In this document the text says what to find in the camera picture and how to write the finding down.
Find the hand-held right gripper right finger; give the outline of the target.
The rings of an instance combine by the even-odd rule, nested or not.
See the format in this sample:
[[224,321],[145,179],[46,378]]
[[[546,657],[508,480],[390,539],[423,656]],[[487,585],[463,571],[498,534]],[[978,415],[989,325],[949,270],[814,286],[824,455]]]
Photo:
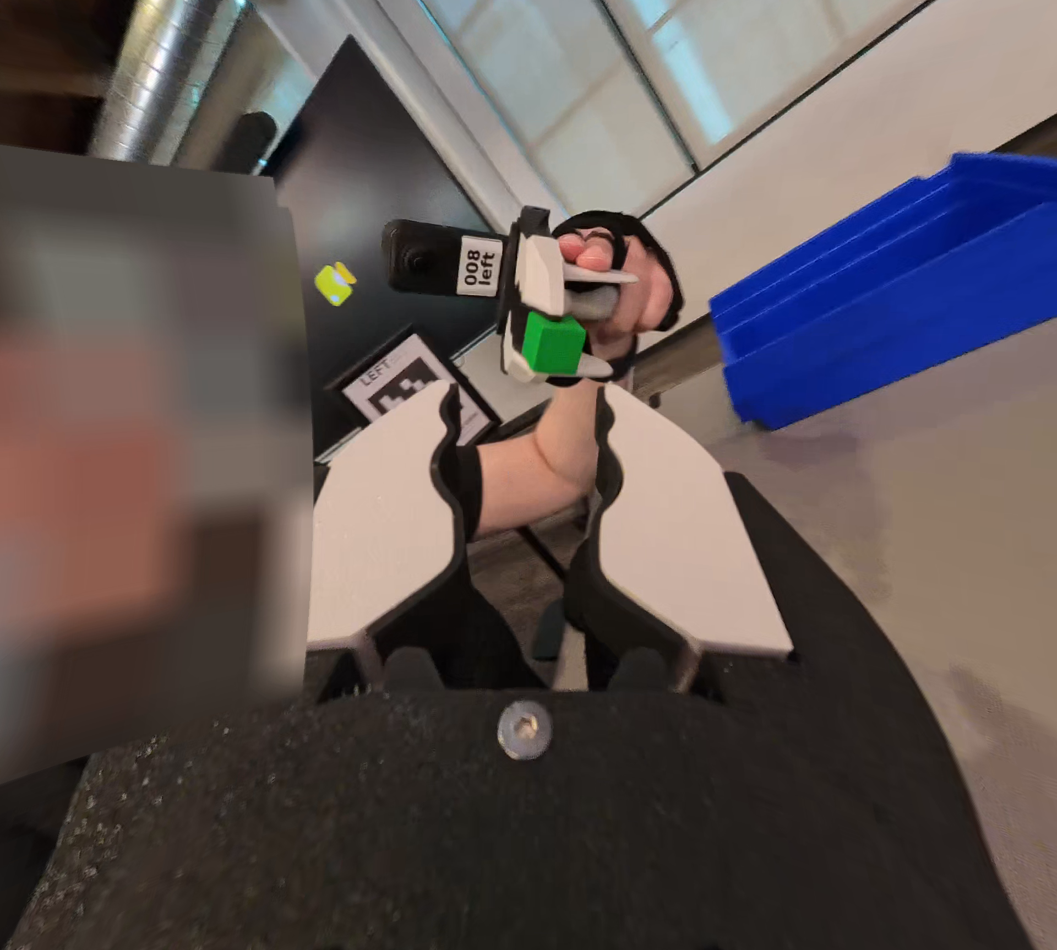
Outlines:
[[689,690],[705,657],[785,662],[789,628],[723,468],[625,389],[600,387],[593,501],[565,622],[617,666]]

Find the blue plastic bin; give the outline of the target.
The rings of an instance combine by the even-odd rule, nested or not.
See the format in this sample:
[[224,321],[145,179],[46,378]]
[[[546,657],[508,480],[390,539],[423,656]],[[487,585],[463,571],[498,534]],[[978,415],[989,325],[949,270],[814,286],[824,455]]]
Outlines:
[[733,413],[771,430],[1054,320],[1056,161],[954,154],[709,312]]

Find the person's left hand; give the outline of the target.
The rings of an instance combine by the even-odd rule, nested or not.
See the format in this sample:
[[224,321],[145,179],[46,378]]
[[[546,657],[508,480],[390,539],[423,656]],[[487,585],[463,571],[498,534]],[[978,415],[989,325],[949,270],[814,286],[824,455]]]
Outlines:
[[659,256],[645,247],[634,234],[607,226],[559,232],[557,242],[567,265],[583,271],[619,269],[634,276],[633,283],[615,286],[617,296],[602,318],[585,318],[590,353],[609,364],[613,375],[627,383],[638,352],[639,336],[665,323],[675,302],[676,284]]

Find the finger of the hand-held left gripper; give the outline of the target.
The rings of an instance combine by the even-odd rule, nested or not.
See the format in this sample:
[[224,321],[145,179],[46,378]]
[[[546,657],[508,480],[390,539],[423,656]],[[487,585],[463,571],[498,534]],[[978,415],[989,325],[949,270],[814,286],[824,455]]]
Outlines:
[[546,317],[565,315],[562,248],[549,235],[523,235],[518,243],[514,286],[520,306]]
[[579,371],[574,377],[550,377],[533,375],[520,355],[526,317],[512,317],[504,331],[502,342],[502,369],[509,377],[526,384],[549,384],[552,387],[574,387],[579,381],[611,381],[615,378],[615,367],[596,358],[587,340]]

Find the person's left forearm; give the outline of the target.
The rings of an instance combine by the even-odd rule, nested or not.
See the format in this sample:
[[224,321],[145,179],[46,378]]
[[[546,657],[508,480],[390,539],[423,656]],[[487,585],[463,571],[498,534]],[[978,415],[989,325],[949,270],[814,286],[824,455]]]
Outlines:
[[593,488],[599,381],[557,388],[534,430],[477,450],[480,510],[472,540],[527,527],[571,509]]

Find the black framed marker sign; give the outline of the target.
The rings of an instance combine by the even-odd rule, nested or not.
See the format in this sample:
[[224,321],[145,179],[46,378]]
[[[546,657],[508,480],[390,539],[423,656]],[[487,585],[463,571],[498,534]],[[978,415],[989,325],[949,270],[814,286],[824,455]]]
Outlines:
[[452,383],[459,389],[460,446],[492,437],[501,420],[459,364],[445,356],[439,344],[416,325],[409,324],[324,384],[324,393],[340,410],[372,425],[430,383]]

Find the green wooden cube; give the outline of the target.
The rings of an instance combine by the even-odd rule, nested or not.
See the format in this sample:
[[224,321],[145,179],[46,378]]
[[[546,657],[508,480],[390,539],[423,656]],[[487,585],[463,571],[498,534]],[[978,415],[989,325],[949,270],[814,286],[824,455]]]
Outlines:
[[520,355],[536,376],[574,377],[585,354],[587,331],[575,318],[553,319],[528,310]]

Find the silver spiral ceiling duct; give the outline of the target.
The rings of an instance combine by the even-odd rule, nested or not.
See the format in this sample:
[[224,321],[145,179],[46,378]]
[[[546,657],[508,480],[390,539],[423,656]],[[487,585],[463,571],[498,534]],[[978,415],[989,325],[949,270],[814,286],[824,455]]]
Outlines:
[[137,0],[89,154],[165,162],[245,0]]

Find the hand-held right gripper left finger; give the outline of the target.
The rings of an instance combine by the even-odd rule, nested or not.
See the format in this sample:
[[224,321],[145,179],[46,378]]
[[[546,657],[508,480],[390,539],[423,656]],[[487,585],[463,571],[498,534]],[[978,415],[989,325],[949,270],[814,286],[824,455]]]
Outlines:
[[475,683],[479,599],[467,546],[480,524],[480,455],[461,447],[455,381],[432,381],[332,459],[313,509],[308,652],[349,652],[364,682],[429,662]]

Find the dark panel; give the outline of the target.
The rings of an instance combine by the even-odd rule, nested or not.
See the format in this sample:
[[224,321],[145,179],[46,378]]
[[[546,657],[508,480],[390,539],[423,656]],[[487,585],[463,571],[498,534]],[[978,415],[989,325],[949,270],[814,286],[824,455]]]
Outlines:
[[425,330],[450,356],[494,325],[489,300],[409,295],[389,285],[382,239],[390,221],[474,231],[486,224],[352,37],[265,173],[293,219],[315,392],[407,325]]

